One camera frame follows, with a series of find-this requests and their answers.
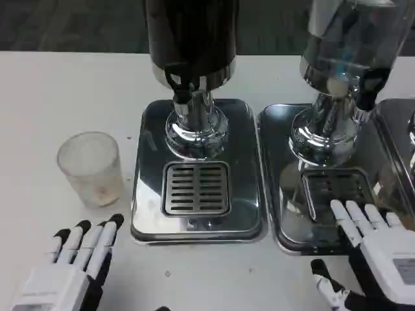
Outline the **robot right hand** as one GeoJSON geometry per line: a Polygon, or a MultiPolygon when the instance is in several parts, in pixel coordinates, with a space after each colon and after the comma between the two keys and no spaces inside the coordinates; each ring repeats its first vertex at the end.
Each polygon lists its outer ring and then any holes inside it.
{"type": "Polygon", "coordinates": [[[332,310],[413,310],[414,232],[395,213],[382,215],[369,203],[361,209],[352,200],[331,200],[330,207],[362,293],[334,280],[325,262],[314,259],[320,297],[332,310]]]}

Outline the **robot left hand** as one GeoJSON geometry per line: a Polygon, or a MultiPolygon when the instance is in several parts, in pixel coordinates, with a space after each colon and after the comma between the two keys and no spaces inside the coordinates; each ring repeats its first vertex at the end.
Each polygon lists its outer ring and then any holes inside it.
{"type": "Polygon", "coordinates": [[[110,270],[112,249],[124,216],[93,225],[81,220],[59,230],[41,264],[17,291],[11,310],[96,310],[110,270]]]}

